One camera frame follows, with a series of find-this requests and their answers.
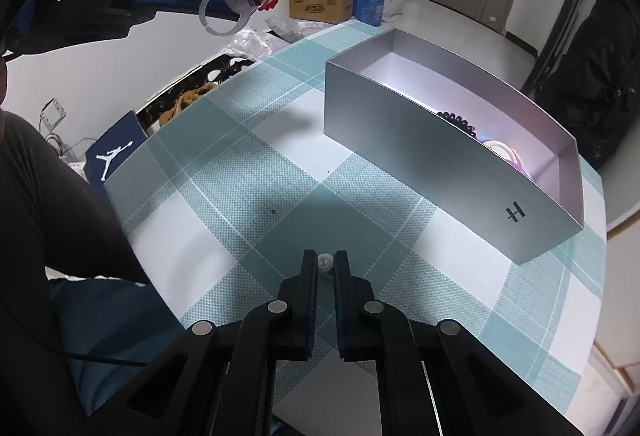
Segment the tan suede boots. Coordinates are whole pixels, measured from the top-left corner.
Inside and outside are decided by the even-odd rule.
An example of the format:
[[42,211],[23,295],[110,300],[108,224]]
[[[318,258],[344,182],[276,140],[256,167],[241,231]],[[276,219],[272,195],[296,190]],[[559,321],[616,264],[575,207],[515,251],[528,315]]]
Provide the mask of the tan suede boots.
[[218,84],[216,82],[207,82],[196,89],[190,89],[182,92],[174,106],[160,115],[158,125],[160,127],[164,127],[178,114],[186,110],[187,107],[190,107],[191,104],[194,104],[195,101],[198,101],[201,97],[206,95],[212,89],[215,89],[217,86]]

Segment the navy Jordan shoe box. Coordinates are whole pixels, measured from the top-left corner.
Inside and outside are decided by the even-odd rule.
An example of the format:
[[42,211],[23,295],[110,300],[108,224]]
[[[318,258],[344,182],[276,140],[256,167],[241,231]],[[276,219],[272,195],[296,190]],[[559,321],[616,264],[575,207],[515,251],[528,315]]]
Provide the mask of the navy Jordan shoe box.
[[134,111],[123,115],[86,151],[85,176],[89,185],[108,200],[104,184],[128,156],[148,138]]

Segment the black and white slippers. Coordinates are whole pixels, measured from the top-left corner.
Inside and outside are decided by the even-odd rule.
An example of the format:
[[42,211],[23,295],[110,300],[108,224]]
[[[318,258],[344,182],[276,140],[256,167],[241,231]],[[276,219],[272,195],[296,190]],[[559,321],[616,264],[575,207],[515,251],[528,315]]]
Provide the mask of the black and white slippers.
[[253,64],[253,60],[237,54],[221,54],[197,66],[161,89],[136,113],[142,128],[152,130],[155,126],[160,127],[158,125],[160,115],[174,106],[182,92],[196,89],[207,82],[216,82],[219,86]]

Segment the teal plaid tablecloth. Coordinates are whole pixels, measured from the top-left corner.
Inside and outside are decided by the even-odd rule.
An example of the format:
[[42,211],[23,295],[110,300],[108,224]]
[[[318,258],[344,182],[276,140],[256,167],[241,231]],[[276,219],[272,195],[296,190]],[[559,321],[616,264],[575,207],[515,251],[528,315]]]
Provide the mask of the teal plaid tablecloth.
[[374,296],[452,319],[559,411],[596,336],[605,277],[599,174],[579,156],[581,232],[524,264],[324,131],[326,63],[387,31],[332,26],[253,64],[134,150],[105,189],[185,326],[243,319],[306,250],[346,251]]

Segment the small clear bead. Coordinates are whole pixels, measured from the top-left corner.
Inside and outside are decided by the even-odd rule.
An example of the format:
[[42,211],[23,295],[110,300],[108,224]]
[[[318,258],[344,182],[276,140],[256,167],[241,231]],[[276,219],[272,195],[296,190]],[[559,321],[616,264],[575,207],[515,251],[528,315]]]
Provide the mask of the small clear bead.
[[334,267],[334,257],[329,253],[319,254],[317,265],[319,274],[330,274]]

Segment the black backpack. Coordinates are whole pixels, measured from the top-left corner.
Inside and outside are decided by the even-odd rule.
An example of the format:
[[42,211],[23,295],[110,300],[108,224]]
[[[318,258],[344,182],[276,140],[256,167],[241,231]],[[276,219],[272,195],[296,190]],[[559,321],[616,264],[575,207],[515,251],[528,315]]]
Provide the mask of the black backpack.
[[593,168],[608,162],[639,113],[639,22],[626,0],[596,0],[536,104]]

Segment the grey cardboard box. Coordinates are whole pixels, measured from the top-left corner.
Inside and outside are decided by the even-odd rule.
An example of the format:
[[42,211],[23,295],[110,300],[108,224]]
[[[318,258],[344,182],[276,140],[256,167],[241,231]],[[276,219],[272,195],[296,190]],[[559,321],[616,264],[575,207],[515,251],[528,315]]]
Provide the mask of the grey cardboard box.
[[494,74],[404,31],[326,63],[324,131],[514,263],[584,228],[575,138]]

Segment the clear plastic package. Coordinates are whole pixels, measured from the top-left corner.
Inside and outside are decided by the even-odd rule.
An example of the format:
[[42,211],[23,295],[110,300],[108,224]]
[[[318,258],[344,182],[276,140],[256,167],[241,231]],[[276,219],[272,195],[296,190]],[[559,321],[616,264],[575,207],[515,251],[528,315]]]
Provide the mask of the clear plastic package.
[[242,29],[234,34],[227,49],[229,52],[254,61],[267,58],[273,53],[267,35],[252,28]]

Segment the grey plastic mailer bag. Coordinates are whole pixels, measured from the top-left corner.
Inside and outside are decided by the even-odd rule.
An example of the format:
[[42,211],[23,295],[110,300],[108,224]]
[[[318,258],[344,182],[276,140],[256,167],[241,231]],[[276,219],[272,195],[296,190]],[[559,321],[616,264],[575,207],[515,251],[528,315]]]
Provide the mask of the grey plastic mailer bag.
[[290,44],[324,29],[324,24],[321,22],[297,20],[285,16],[269,17],[266,23],[275,36]]

